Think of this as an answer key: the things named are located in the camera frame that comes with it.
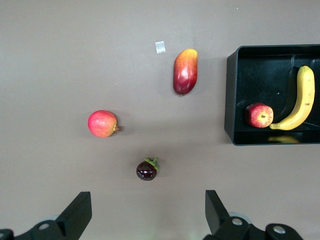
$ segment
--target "black tray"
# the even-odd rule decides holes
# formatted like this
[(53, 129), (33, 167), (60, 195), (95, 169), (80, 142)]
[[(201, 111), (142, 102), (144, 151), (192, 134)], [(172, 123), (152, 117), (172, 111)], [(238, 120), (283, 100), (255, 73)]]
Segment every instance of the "black tray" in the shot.
[[(283, 110), (288, 104), (293, 108), (297, 94), (297, 78), (293, 81), (289, 75), (302, 65), (308, 65), (315, 78), (314, 103), (305, 122), (290, 131), (246, 124), (245, 108), (252, 103), (272, 107), (273, 122), (286, 117)], [(227, 58), (224, 130), (237, 146), (320, 143), (320, 45), (241, 46), (231, 54)]]

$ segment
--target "dark purple fruit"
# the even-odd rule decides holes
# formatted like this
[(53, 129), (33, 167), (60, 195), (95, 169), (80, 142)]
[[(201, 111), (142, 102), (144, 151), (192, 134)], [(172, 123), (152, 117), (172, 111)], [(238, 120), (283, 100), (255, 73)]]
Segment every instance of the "dark purple fruit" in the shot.
[(151, 181), (153, 180), (158, 171), (158, 166), (156, 165), (157, 157), (153, 160), (146, 157), (143, 162), (141, 162), (138, 167), (136, 168), (136, 175), (144, 181)]

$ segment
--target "silver bolt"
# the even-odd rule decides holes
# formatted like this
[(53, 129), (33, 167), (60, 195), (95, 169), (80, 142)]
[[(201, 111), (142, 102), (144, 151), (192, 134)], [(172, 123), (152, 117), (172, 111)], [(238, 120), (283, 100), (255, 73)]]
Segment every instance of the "silver bolt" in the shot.
[(282, 226), (274, 226), (273, 231), (275, 231), (277, 234), (285, 234), (286, 230)]
[(234, 225), (237, 225), (237, 226), (241, 226), (242, 225), (242, 221), (239, 218), (232, 219), (232, 223)]
[(49, 224), (48, 223), (44, 223), (44, 224), (41, 224), (40, 226), (39, 226), (39, 230), (45, 230), (45, 229), (47, 229), (49, 227)]

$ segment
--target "green calyx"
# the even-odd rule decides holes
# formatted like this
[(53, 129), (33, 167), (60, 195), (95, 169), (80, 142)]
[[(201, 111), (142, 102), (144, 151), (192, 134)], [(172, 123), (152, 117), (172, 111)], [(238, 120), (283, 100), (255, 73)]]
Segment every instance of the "green calyx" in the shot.
[(151, 164), (152, 166), (154, 166), (154, 168), (158, 171), (159, 170), (159, 166), (156, 165), (156, 161), (158, 160), (157, 157), (155, 157), (153, 160), (151, 160), (149, 157), (146, 157), (144, 159), (147, 163)]

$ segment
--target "small white square sticker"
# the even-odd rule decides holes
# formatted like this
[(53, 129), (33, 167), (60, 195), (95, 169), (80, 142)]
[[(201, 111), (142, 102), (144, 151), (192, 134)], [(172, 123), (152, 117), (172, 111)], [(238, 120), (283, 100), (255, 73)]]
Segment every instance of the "small white square sticker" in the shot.
[(166, 52), (165, 48), (165, 42), (164, 41), (158, 41), (155, 43), (155, 49), (157, 54), (162, 54)]

